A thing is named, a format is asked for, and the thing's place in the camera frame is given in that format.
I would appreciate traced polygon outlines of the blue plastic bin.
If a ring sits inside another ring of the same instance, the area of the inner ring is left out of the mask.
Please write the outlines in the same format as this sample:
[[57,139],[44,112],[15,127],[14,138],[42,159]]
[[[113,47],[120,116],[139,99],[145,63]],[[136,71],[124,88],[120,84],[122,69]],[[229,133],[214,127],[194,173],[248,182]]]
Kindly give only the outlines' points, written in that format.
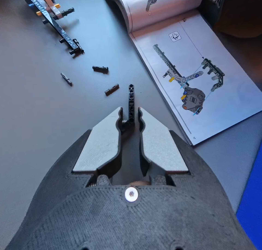
[[236,213],[242,228],[258,250],[262,249],[262,145],[258,150]]

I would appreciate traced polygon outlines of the lego beam assembly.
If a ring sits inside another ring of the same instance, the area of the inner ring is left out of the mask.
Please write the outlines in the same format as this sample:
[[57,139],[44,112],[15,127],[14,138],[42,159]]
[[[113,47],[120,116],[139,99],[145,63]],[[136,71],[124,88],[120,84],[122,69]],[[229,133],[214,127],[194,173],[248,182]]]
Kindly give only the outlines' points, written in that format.
[[60,11],[60,4],[55,0],[25,0],[28,6],[35,11],[37,16],[43,17],[43,24],[50,24],[56,32],[61,36],[60,43],[67,43],[71,48],[70,55],[83,54],[84,50],[80,46],[76,39],[71,39],[64,29],[57,23],[57,20],[64,18],[65,16],[73,13],[74,8],[69,8],[64,11]]

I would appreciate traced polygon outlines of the lego instruction booklet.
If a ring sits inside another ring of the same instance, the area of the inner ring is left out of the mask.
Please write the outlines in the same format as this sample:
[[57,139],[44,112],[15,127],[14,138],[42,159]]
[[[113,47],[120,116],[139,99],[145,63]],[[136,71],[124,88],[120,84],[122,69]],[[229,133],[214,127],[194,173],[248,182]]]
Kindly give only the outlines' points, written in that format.
[[261,90],[199,11],[202,0],[113,0],[191,145],[261,112]]

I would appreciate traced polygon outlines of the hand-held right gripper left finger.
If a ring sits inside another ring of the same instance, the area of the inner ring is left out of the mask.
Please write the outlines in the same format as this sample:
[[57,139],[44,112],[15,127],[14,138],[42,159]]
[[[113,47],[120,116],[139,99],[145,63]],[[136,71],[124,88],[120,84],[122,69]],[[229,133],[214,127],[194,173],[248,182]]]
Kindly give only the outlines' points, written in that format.
[[120,170],[122,120],[123,108],[118,107],[92,128],[73,173],[106,175],[112,178]]

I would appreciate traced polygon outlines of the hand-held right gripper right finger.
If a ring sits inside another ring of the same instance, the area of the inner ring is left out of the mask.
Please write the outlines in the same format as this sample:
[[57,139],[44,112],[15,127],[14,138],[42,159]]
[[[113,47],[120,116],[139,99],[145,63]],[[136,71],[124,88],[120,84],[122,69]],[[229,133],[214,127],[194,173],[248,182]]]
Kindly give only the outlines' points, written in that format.
[[143,176],[187,174],[189,169],[170,130],[144,108],[138,108],[140,168]]

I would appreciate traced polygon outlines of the black angled lego beam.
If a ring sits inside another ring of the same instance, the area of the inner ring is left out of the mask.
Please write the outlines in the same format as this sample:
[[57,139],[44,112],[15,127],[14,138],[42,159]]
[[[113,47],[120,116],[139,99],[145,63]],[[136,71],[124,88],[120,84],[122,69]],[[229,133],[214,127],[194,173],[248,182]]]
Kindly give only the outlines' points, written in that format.
[[130,84],[128,89],[128,119],[122,120],[121,134],[123,135],[131,127],[135,126],[135,102],[134,102],[134,85]]

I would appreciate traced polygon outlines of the grey lego pin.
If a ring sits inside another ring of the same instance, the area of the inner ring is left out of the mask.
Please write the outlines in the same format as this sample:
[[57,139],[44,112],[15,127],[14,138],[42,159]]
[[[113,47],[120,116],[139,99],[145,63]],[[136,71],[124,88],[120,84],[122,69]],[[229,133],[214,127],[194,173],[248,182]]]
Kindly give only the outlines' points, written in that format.
[[62,76],[62,78],[67,82],[67,84],[69,85],[69,86],[73,86],[73,83],[72,83],[72,81],[68,78],[68,77],[66,77],[65,75],[64,75],[64,73],[62,73],[61,72],[61,76]]

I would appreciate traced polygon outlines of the black lego set box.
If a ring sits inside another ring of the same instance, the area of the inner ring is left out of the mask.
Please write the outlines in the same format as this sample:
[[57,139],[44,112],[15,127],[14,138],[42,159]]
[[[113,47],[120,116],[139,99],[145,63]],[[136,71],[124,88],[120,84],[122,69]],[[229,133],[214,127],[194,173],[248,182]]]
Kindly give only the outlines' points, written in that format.
[[202,0],[199,11],[215,32],[241,39],[262,34],[262,0]]

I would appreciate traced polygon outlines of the dark brown lego pin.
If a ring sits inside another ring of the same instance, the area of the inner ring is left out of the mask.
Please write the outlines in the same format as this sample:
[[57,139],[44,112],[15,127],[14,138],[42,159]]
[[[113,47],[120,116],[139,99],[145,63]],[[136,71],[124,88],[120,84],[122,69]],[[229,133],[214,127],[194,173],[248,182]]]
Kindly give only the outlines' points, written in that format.
[[114,93],[118,89],[119,89],[119,84],[115,84],[114,86],[112,86],[111,88],[105,91],[105,95],[109,96],[110,94]]

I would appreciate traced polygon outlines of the black lego pin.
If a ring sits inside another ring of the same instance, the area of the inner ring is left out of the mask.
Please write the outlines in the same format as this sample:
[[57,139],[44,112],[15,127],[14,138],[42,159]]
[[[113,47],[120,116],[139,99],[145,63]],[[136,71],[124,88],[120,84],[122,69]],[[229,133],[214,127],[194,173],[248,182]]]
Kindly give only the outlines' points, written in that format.
[[109,68],[108,67],[99,67],[99,66],[92,66],[92,69],[95,71],[95,72],[100,72],[100,73],[103,73],[103,74],[108,74],[109,72]]

